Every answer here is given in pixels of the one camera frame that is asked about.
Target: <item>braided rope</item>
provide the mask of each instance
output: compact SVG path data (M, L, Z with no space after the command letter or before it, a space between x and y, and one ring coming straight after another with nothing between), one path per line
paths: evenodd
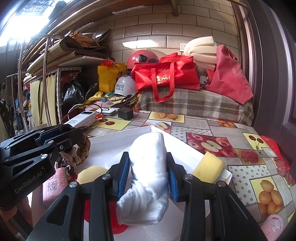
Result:
M68 131L68 127L61 125L63 131ZM82 126L79 129L85 131L88 127ZM69 165L75 167L82 165L86 159L89 157L89 149L91 147L91 142L89 137L83 133L83 139L81 142L77 143L77 148L72 146L70 151L62 151L60 154L63 156L63 160L66 161Z

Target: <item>wall outlet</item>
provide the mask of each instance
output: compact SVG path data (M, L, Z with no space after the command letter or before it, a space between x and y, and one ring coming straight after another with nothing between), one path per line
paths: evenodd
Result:
M180 52L184 52L185 45L185 43L180 43Z

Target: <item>folded white towel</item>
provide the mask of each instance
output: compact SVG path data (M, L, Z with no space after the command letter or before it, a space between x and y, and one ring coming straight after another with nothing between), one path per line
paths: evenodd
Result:
M139 136L129 150L131 188L117 202L119 224L152 225L168 208L166 148L159 132Z

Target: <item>white tray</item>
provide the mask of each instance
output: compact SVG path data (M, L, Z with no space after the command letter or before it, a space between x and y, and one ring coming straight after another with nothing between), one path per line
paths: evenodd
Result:
M119 131L103 136L90 138L91 148L86 162L75 168L79 173L90 166L101 166L109 169L112 165L119 163L124 151L129 151L133 141L148 132L160 132L163 134L167 152L171 152L174 161L183 165L187 173L192 171L203 158L203 154L193 149L186 143L173 137L172 135L158 129L155 126L144 126L126 131ZM231 180L231 173L224 169L223 173L228 176L227 183ZM38 188L33 192L32 197L32 215L33 222L39 220L40 216L46 210L42 203L42 189ZM205 201L206 216L210 213L209 201ZM179 240L182 230L184 217L184 203L178 203L177 206L169 200L169 207L163 219L156 225L151 226L129 226L121 234L114 235L115 241L174 241ZM84 241L89 240L89 225L84 221Z

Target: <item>white brick wall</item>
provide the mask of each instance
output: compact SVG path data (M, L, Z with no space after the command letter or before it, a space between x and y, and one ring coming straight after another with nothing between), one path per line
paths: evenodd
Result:
M112 29L108 45L116 62L127 62L135 49L151 48L160 57L180 53L180 43L212 35L239 58L237 27L229 1L178 0L179 16L170 4L129 8L88 25L89 30Z

